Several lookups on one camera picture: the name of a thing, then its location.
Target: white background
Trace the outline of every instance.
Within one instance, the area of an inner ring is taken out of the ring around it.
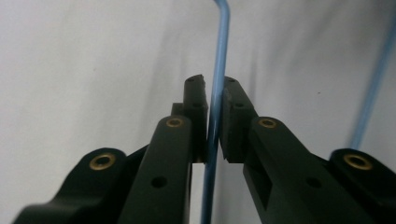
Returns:
[[[226,75],[262,116],[313,153],[348,147],[395,4],[230,0]],[[0,222],[53,197],[88,152],[130,154],[203,74],[210,95],[219,23],[213,1],[0,0]],[[396,170],[392,54],[361,150]],[[194,165],[199,223],[203,165]],[[219,154],[214,223],[260,223],[242,166]]]

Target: mounting hole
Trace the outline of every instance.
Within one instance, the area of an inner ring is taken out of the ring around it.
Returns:
[[[275,128],[275,127],[276,127],[276,122],[274,122],[274,121],[271,120],[271,119],[261,119],[261,120],[259,121],[259,124],[260,124],[262,127],[265,127],[265,128]]]
[[[365,159],[363,156],[360,156],[360,155],[346,154],[344,156],[344,161],[348,165],[350,165],[356,169],[360,169],[360,170],[373,169],[373,165],[367,159]]]
[[[103,153],[94,157],[90,162],[91,169],[95,171],[105,170],[116,161],[116,156],[111,153]]]
[[[321,188],[321,183],[318,179],[314,178],[314,177],[308,177],[305,180],[306,184],[308,184],[310,187],[314,188],[314,189],[320,189]]]
[[[169,119],[166,121],[166,125],[171,128],[180,127],[183,124],[182,119]]]
[[[197,107],[197,108],[198,108],[198,107],[202,107],[202,105],[201,105],[201,104],[198,104],[198,103],[194,103],[194,104],[192,104],[192,106],[193,106],[193,107]]]
[[[161,189],[166,186],[167,180],[163,176],[157,176],[151,180],[151,186],[156,189]]]

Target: bent blue wire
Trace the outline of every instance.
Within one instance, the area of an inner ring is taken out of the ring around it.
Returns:
[[[225,63],[227,58],[228,29],[230,9],[226,0],[215,0],[220,11],[218,46],[216,51],[215,72],[213,76],[210,101],[209,130],[207,137],[207,162],[205,166],[204,193],[202,200],[201,223],[209,224],[212,218],[213,190],[215,187],[216,161],[219,145],[219,122],[221,96],[224,88]]]
[[[378,95],[382,79],[386,73],[389,58],[392,53],[392,48],[396,37],[396,10],[394,10],[394,16],[392,19],[392,24],[385,40],[382,52],[378,58],[378,61],[373,72],[372,81],[370,87],[367,91],[366,99],[361,108],[361,113],[359,115],[358,123],[355,128],[355,132],[352,137],[350,148],[360,149],[361,141],[363,139],[364,133],[367,129],[367,123],[373,113],[373,108],[375,105],[375,99]]]

